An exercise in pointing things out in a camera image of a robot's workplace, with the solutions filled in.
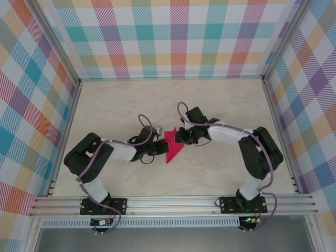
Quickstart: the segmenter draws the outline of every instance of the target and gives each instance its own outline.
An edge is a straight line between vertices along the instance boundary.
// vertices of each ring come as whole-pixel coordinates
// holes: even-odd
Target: beige marble surface
[[[166,131],[181,127],[176,111],[179,101],[189,108],[199,106],[208,119],[215,117],[248,129],[263,126],[280,146],[258,79],[133,80],[83,84],[65,153],[89,132],[115,140],[139,134],[140,113],[147,115],[154,127]],[[108,160],[100,176],[111,195],[149,196],[235,194],[247,175],[239,147],[223,142],[185,146],[169,164],[165,160],[165,155],[156,156],[149,165]],[[54,196],[83,195],[75,178],[62,164]],[[266,191],[294,192],[285,162]]]

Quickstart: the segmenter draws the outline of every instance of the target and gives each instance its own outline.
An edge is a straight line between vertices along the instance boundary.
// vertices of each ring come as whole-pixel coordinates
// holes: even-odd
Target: black bracket
[[[109,206],[117,209],[121,215],[126,214],[127,210],[127,198],[111,198],[109,200]],[[89,198],[84,198],[81,201],[80,215],[109,215],[110,211],[106,208],[97,207]]]
[[[264,214],[267,213],[267,205],[265,198],[259,196],[252,206],[242,211],[241,207],[236,202],[236,197],[220,197],[217,199],[216,204],[220,207],[220,213],[222,214]]]

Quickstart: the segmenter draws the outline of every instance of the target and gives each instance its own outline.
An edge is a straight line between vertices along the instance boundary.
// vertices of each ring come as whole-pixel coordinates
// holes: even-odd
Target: table surface
[[[122,80],[84,82],[65,154],[90,132],[123,141],[138,135],[142,129],[138,114],[145,114],[154,127],[164,131],[179,128],[179,101],[190,109],[199,106],[208,119],[219,118],[245,129],[263,126],[280,147],[259,79]],[[235,194],[247,175],[241,155],[238,145],[213,141],[185,146],[169,164],[165,154],[148,165],[108,160],[100,177],[114,196]],[[75,178],[62,164],[54,196],[83,195]],[[285,162],[265,191],[294,193]]]

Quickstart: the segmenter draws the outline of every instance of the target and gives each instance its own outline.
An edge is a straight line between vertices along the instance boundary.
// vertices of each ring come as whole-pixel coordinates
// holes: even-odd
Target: black mounting plate
[[[127,209],[127,198],[111,198],[109,206],[117,209],[121,213],[121,215],[125,215],[126,209]],[[102,213],[101,208],[97,208],[96,204],[93,203],[89,198],[82,199],[79,214],[80,215],[108,215],[106,214],[105,208],[104,208],[104,212]]]
[[[220,197],[217,199],[217,204],[220,206],[220,213],[222,214],[259,214],[259,209],[256,206],[260,207],[260,212],[262,214],[267,213],[266,201],[262,196],[259,196],[254,204],[244,212],[237,204],[236,197]]]

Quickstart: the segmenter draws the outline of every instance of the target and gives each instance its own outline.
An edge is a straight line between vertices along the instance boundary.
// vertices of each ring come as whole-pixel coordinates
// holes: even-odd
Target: floor below
[[[245,129],[263,126],[280,146],[258,79],[102,81],[84,82],[65,154],[89,132],[114,140],[138,135],[142,129],[138,114],[145,114],[164,131],[179,128],[179,101],[190,109],[199,106],[208,119],[219,118]],[[108,160],[100,177],[114,196],[235,194],[247,175],[241,155],[238,145],[213,141],[185,146],[169,164],[166,155],[156,156],[148,165]],[[62,164],[54,196],[83,195],[75,178]],[[285,162],[265,191],[294,193]]]

